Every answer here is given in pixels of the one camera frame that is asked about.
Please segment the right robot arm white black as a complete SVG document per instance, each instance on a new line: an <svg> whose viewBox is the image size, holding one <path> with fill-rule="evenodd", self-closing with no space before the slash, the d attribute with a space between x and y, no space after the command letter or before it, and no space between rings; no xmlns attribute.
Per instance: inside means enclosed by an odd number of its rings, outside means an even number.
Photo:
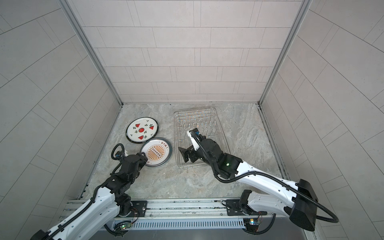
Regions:
<svg viewBox="0 0 384 240"><path fill-rule="evenodd" d="M270 212L288 217L296 226L313 232L316 221L338 223L339 218L319 203L312 185L301 179L298 182L277 178L254 168L242 159L224 153L211 139L192 139L192 145L178 148L185 162L202 160L208 164L214 177L223 184L240 182L264 192L257 196L246 190L239 205L247 215Z"/></svg>

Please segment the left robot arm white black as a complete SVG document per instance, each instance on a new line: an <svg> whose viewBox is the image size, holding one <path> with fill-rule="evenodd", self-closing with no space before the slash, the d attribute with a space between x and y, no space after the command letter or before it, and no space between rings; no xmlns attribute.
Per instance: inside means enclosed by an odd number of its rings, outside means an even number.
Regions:
<svg viewBox="0 0 384 240"><path fill-rule="evenodd" d="M93 196L58 225L48 231L39 230L32 240L88 240L117 216L130 213L139 216L126 191L147 163L145 153L123 154L111 176L94 190Z"/></svg>

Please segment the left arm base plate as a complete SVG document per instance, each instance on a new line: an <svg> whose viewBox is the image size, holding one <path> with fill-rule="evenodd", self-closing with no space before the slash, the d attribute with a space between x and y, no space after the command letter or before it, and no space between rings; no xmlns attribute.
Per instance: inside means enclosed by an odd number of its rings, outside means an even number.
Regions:
<svg viewBox="0 0 384 240"><path fill-rule="evenodd" d="M121 218L141 218L147 210L148 201L130 201L120 206L119 217Z"/></svg>

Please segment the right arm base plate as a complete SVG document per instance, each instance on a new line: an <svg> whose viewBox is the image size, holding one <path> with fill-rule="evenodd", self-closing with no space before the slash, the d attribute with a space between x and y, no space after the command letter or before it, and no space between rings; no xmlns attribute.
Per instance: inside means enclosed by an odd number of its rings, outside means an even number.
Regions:
<svg viewBox="0 0 384 240"><path fill-rule="evenodd" d="M228 216L266 216L268 213L265 211L255 212L252 209L247 209L246 207L241 208L240 200L223 200L221 204L226 208Z"/></svg>

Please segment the sunburst plate front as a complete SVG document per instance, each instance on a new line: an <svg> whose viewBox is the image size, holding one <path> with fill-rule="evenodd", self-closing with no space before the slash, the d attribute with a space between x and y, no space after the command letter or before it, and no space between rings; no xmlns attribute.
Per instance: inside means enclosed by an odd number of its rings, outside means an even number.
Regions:
<svg viewBox="0 0 384 240"><path fill-rule="evenodd" d="M141 150L147 157L146 166L158 167L165 164L172 155L171 143L164 138L153 138L145 143Z"/></svg>

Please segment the watermelon pattern plate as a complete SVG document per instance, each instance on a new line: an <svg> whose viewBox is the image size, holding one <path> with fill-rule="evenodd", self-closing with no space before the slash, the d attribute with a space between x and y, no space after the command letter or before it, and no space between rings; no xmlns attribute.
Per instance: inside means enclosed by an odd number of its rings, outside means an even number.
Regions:
<svg viewBox="0 0 384 240"><path fill-rule="evenodd" d="M159 131L158 122L149 117L132 121L126 129L126 138L134 144L143 144L154 138Z"/></svg>

